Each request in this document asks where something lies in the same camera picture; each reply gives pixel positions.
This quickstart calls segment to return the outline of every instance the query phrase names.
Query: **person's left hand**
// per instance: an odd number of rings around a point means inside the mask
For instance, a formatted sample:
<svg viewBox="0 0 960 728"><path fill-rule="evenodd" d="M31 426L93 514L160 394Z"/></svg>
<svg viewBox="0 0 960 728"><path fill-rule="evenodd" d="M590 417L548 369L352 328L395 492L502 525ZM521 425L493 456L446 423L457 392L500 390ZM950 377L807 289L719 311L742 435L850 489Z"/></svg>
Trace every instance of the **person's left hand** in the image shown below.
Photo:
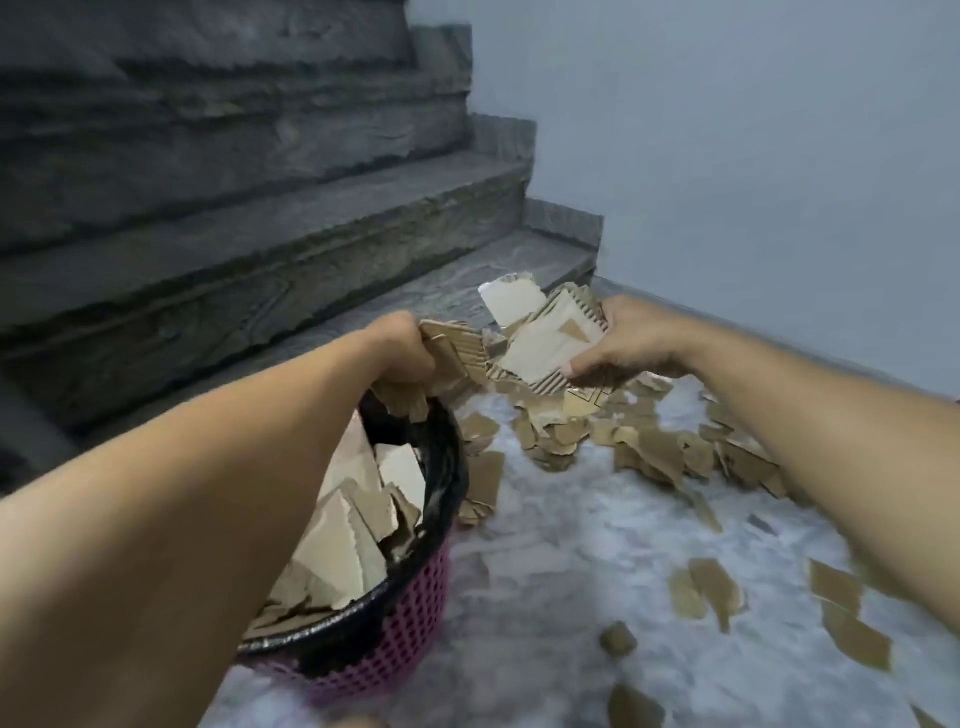
<svg viewBox="0 0 960 728"><path fill-rule="evenodd" d="M420 337L420 322L409 311L383 316L366 328L379 355L383 378L399 383L426 381L436 367Z"/></svg>

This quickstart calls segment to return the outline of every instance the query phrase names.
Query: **pile of cardboard scraps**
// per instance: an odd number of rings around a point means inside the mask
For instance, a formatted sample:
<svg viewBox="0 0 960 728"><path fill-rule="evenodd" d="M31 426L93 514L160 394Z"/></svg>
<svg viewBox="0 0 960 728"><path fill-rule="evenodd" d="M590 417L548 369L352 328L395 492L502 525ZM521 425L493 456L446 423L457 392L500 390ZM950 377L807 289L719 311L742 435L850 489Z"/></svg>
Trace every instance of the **pile of cardboard scraps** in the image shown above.
<svg viewBox="0 0 960 728"><path fill-rule="evenodd" d="M244 639L313 624L382 583L414 542L425 497L414 448L371 447L354 412L293 560Z"/></svg>

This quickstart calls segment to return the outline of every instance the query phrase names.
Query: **stair riser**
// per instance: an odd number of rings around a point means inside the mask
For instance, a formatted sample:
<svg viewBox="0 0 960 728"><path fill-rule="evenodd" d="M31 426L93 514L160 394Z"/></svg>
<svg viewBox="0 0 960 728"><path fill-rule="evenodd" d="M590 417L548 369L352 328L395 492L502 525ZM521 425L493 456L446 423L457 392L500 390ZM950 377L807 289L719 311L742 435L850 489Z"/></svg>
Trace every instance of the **stair riser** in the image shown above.
<svg viewBox="0 0 960 728"><path fill-rule="evenodd" d="M33 0L0 10L0 77L123 79L128 71L408 64L396 0Z"/></svg>
<svg viewBox="0 0 960 728"><path fill-rule="evenodd" d="M439 154L467 134L457 95L21 143L0 170L0 251Z"/></svg>
<svg viewBox="0 0 960 728"><path fill-rule="evenodd" d="M335 315L504 235L522 213L522 184L325 255L278 264L179 303L4 364L60 425L84 428Z"/></svg>

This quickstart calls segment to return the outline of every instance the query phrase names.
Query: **person's right hand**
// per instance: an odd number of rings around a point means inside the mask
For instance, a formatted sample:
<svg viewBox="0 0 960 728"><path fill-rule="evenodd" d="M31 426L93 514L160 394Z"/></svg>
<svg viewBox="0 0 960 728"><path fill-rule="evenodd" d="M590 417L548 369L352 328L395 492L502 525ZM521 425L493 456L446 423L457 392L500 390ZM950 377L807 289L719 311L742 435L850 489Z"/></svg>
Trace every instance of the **person's right hand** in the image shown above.
<svg viewBox="0 0 960 728"><path fill-rule="evenodd" d="M630 296L606 299L603 311L610 325L607 335L561 369L566 378L578 379L602 366L683 376L688 374L687 350L710 328L710 324Z"/></svg>

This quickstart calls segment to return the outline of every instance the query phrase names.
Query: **stair step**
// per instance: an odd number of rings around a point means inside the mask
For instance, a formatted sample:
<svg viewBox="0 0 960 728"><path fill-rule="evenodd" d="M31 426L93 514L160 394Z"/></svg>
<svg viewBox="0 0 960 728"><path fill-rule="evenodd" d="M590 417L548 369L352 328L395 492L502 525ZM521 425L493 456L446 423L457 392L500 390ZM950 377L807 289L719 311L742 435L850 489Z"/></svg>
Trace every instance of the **stair step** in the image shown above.
<svg viewBox="0 0 960 728"><path fill-rule="evenodd" d="M4 3L0 78L124 80L412 60L398 0Z"/></svg>
<svg viewBox="0 0 960 728"><path fill-rule="evenodd" d="M0 265L0 363L86 426L519 224L530 168L471 152Z"/></svg>
<svg viewBox="0 0 960 728"><path fill-rule="evenodd" d="M99 427L88 435L86 444L93 446L104 442L182 402L311 352L392 311L406 309L421 318L466 321L475 328L489 326L493 323L493 317L477 293L482 283L507 273L527 271L534 275L542 288L549 290L568 280L585 279L595 263L596 251L533 231L511 232L478 251Z"/></svg>
<svg viewBox="0 0 960 728"><path fill-rule="evenodd" d="M411 76L389 93L382 78L334 91L341 102L352 97L365 100L361 105L287 108L310 100L297 97L287 105L282 96L254 94L246 97L249 105L274 110L11 143L0 164L0 252L181 217L465 147L463 84ZM424 95L438 87L455 90ZM377 97L391 100L366 103Z"/></svg>

